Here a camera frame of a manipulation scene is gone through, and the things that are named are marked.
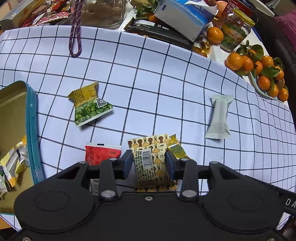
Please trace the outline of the gold teal metal tin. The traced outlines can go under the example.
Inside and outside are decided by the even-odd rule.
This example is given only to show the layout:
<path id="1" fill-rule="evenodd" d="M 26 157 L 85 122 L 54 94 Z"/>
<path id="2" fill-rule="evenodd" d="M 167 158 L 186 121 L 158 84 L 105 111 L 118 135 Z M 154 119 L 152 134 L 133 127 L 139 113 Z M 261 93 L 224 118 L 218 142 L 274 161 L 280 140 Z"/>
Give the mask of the gold teal metal tin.
<path id="1" fill-rule="evenodd" d="M 37 97 L 24 81 L 1 90 L 1 213 L 14 214 L 17 196 L 44 180 L 37 127 Z"/>

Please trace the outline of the pile of red candy wrappers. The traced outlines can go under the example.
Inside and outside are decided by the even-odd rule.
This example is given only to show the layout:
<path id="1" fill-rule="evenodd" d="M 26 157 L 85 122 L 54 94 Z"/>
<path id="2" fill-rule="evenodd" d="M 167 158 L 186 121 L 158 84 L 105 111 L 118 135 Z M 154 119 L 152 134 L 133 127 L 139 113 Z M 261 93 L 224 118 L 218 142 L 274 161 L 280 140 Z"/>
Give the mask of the pile of red candy wrappers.
<path id="1" fill-rule="evenodd" d="M 37 1 L 20 20 L 21 27 L 57 25 L 71 15 L 72 1 Z"/>

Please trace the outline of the loose mandarin orange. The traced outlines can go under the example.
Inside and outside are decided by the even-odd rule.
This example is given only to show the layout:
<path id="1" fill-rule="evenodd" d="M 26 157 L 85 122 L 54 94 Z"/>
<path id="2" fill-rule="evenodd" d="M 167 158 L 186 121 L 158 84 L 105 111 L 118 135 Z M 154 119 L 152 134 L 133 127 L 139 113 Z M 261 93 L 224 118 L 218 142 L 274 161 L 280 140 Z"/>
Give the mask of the loose mandarin orange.
<path id="1" fill-rule="evenodd" d="M 207 41 L 212 44 L 219 44 L 224 39 L 224 33 L 217 27 L 210 27 L 207 30 Z"/>

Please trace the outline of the red white snack packet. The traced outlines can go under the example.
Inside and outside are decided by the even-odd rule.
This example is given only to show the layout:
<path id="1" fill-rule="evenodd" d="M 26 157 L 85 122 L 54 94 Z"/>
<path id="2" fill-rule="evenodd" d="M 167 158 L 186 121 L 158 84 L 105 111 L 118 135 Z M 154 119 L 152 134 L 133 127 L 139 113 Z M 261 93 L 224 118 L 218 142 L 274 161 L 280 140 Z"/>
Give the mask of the red white snack packet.
<path id="1" fill-rule="evenodd" d="M 100 165 L 106 159 L 118 159 L 121 155 L 122 146 L 88 143 L 85 146 L 85 161 L 89 166 Z M 92 195 L 99 195 L 99 177 L 90 179 L 89 191 Z"/>

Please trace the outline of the yellow silver snack packet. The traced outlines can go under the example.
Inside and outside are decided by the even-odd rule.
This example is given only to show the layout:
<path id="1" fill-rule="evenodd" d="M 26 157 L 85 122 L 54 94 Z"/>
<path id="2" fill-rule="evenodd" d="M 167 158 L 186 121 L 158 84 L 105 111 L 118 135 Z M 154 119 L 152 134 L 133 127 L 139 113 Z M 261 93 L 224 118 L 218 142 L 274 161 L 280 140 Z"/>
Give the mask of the yellow silver snack packet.
<path id="1" fill-rule="evenodd" d="M 11 188 L 15 187 L 19 174 L 30 166 L 26 136 L 1 159 L 1 166 L 8 184 Z"/>

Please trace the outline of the beige patterned snack packet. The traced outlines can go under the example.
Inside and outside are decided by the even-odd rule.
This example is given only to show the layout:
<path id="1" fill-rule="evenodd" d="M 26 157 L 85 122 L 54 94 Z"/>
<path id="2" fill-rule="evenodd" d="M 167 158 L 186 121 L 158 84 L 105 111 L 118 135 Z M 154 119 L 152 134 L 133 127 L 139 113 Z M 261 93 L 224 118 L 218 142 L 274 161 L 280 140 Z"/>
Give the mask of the beige patterned snack packet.
<path id="1" fill-rule="evenodd" d="M 137 175 L 137 192 L 175 191 L 177 182 L 171 180 L 165 164 L 165 153 L 170 142 L 167 134 L 132 138 L 132 150 Z"/>

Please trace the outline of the pink cushion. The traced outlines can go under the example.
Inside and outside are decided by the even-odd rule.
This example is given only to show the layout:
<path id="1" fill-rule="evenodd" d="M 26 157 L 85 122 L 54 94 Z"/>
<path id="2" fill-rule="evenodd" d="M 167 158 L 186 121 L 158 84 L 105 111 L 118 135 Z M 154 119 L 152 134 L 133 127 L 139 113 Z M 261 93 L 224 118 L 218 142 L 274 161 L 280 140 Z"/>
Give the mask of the pink cushion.
<path id="1" fill-rule="evenodd" d="M 275 23 L 280 27 L 288 40 L 291 42 L 294 50 L 296 48 L 296 10 L 283 16 L 273 17 Z"/>

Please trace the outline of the gold foil candy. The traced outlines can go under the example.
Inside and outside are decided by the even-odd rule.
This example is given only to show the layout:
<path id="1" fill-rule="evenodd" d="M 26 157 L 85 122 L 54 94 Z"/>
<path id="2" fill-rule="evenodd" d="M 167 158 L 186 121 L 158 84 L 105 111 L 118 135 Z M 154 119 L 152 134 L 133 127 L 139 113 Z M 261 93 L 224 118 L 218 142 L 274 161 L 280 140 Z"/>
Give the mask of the gold foil candy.
<path id="1" fill-rule="evenodd" d="M 185 150 L 182 148 L 175 134 L 169 137 L 168 149 L 173 153 L 173 155 L 177 159 L 191 160 L 191 158 L 186 154 Z"/>

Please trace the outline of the grey cardboard box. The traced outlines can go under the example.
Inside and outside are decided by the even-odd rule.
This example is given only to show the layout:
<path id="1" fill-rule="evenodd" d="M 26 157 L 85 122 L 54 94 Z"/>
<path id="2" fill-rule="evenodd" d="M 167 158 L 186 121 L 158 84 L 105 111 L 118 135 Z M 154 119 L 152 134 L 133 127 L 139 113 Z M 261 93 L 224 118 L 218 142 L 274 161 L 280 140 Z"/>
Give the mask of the grey cardboard box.
<path id="1" fill-rule="evenodd" d="M 20 27 L 29 15 L 36 1 L 21 1 L 1 19 L 1 27 L 10 29 Z"/>

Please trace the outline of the large glass jar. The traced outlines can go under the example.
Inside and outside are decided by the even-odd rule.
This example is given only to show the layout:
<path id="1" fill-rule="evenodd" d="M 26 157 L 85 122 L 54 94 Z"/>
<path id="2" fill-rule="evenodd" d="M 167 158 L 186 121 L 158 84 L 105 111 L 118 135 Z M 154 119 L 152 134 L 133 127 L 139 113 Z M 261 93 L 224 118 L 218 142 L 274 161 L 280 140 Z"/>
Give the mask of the large glass jar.
<path id="1" fill-rule="evenodd" d="M 113 27 L 121 24 L 128 1 L 72 1 L 73 26 Z"/>

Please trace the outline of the green pea snack packet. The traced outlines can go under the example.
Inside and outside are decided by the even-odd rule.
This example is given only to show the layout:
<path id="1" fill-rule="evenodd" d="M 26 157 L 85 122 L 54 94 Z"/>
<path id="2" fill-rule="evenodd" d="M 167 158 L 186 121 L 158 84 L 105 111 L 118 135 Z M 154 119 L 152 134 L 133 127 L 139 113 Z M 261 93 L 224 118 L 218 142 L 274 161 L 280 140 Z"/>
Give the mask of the green pea snack packet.
<path id="1" fill-rule="evenodd" d="M 111 111 L 113 106 L 98 96 L 98 82 L 73 90 L 67 97 L 74 101 L 74 123 L 83 126 Z"/>

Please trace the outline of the tray of mandarins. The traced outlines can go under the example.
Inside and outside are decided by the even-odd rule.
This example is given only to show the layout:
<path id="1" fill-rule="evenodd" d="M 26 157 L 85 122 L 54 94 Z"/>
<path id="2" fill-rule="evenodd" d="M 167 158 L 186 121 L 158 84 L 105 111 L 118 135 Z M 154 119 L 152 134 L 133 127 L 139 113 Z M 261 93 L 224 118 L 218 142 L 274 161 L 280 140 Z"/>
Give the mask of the tray of mandarins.
<path id="1" fill-rule="evenodd" d="M 225 65 L 239 76 L 247 76 L 260 95 L 282 103 L 288 100 L 284 65 L 280 58 L 264 55 L 262 45 L 240 44 L 227 56 Z"/>

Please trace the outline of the black wallet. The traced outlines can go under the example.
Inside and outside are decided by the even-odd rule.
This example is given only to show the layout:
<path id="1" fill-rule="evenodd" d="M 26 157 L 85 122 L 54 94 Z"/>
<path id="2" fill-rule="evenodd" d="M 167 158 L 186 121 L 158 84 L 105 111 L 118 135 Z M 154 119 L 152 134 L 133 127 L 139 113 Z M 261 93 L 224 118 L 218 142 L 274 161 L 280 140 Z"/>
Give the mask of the black wallet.
<path id="1" fill-rule="evenodd" d="M 194 47 L 193 42 L 189 41 L 163 21 L 155 23 L 148 20 L 132 18 L 123 29 L 128 33 L 146 36 L 187 50 L 192 51 Z"/>

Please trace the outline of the pale green bar packet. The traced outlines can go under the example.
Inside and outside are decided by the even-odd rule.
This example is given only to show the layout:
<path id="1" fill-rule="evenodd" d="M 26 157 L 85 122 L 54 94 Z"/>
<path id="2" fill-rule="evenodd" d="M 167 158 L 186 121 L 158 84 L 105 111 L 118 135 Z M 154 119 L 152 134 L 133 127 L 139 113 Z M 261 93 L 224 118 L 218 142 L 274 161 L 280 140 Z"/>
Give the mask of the pale green bar packet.
<path id="1" fill-rule="evenodd" d="M 232 95 L 213 95 L 211 97 L 214 106 L 210 126 L 205 138 L 221 140 L 231 138 L 230 128 L 227 121 L 229 105 L 233 101 Z"/>

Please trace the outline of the white green crinkled packet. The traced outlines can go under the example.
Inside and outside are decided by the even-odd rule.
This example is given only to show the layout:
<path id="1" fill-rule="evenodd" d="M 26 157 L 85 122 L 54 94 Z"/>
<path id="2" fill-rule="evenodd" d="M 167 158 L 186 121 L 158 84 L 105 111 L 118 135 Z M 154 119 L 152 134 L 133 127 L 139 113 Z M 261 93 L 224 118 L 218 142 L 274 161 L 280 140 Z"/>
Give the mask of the white green crinkled packet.
<path id="1" fill-rule="evenodd" d="M 4 174 L 2 166 L 0 166 L 0 197 L 8 192 L 6 187 L 6 176 Z"/>

